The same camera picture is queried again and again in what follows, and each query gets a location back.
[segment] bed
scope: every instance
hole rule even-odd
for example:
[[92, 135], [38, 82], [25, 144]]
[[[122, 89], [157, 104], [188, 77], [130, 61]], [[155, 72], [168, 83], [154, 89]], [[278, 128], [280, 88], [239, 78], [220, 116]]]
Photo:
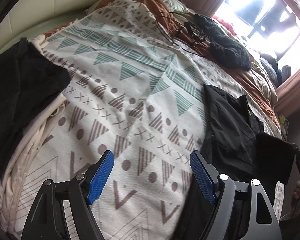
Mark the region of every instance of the bed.
[[[191, 53], [186, 44], [167, 41], [154, 12], [171, 10], [169, 4], [109, 1], [31, 40], [47, 59], [66, 68], [72, 80], [63, 91], [62, 117], [41, 150], [12, 158], [0, 183], [0, 226], [19, 239], [43, 181], [69, 180], [105, 150], [114, 153], [114, 168], [92, 205], [105, 239], [169, 239], [190, 185], [189, 155], [205, 137], [203, 84], [235, 97], [246, 95], [265, 132], [281, 138], [258, 97], [238, 82], [243, 72], [235, 76]], [[255, 79], [248, 79], [258, 90]], [[263, 96], [271, 104], [271, 93]], [[21, 161], [28, 168], [13, 172]], [[278, 218], [282, 202], [283, 185], [278, 183]], [[78, 239], [69, 203], [65, 214], [71, 239]]]

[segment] patterned blanket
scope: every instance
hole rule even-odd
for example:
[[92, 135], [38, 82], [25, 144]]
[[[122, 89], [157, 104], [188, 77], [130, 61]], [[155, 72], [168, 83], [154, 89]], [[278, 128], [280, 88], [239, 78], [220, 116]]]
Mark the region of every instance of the patterned blanket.
[[[45, 179], [69, 180], [109, 149], [114, 168], [92, 205], [105, 239], [169, 239], [190, 185], [189, 155], [205, 136], [203, 83], [245, 94], [265, 132], [281, 136], [220, 67], [164, 39], [142, 3], [115, 0], [47, 41], [44, 56], [68, 69], [72, 81], [63, 116], [22, 178], [16, 215], [7, 220], [19, 238]], [[280, 192], [278, 184], [279, 215]], [[69, 203], [65, 213], [78, 239]]]

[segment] blue textured pad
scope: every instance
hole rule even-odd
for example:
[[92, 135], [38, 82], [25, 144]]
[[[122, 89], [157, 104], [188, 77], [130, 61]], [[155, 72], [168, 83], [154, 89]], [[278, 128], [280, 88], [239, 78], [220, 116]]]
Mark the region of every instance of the blue textured pad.
[[190, 167], [204, 198], [211, 204], [215, 204], [217, 197], [214, 192], [214, 183], [194, 152], [190, 154]]
[[103, 188], [108, 180], [113, 165], [114, 154], [109, 152], [90, 182], [90, 191], [87, 196], [87, 202], [89, 205], [100, 198], [101, 192], [103, 191]]

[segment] silver screw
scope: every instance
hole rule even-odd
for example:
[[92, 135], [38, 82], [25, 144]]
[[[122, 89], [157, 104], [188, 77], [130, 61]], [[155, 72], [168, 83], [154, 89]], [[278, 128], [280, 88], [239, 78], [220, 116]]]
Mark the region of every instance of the silver screw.
[[220, 174], [220, 179], [222, 179], [222, 180], [228, 180], [229, 179], [229, 177], [228, 177], [228, 175], [226, 175], [226, 174]]
[[256, 186], [259, 186], [259, 185], [261, 184], [260, 181], [257, 180], [257, 179], [253, 179], [253, 180], [252, 180], [252, 183], [253, 183], [254, 185], [256, 185]]
[[44, 181], [43, 184], [44, 184], [45, 186], [48, 186], [48, 185], [51, 184], [51, 182], [52, 182], [51, 179], [46, 179], [46, 180]]
[[76, 180], [82, 180], [84, 178], [84, 174], [80, 173], [77, 176], [75, 176]]

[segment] gray wall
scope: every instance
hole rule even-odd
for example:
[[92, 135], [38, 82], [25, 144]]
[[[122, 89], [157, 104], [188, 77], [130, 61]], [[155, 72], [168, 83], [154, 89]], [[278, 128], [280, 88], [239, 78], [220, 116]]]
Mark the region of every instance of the gray wall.
[[[288, 141], [290, 143], [295, 143], [298, 147], [300, 147], [300, 110], [289, 116], [288, 121]], [[294, 192], [296, 181], [299, 180], [299, 177], [300, 175], [297, 166], [294, 163], [288, 185], [286, 185], [284, 188], [284, 202], [281, 213], [282, 216], [290, 213], [291, 196]]]

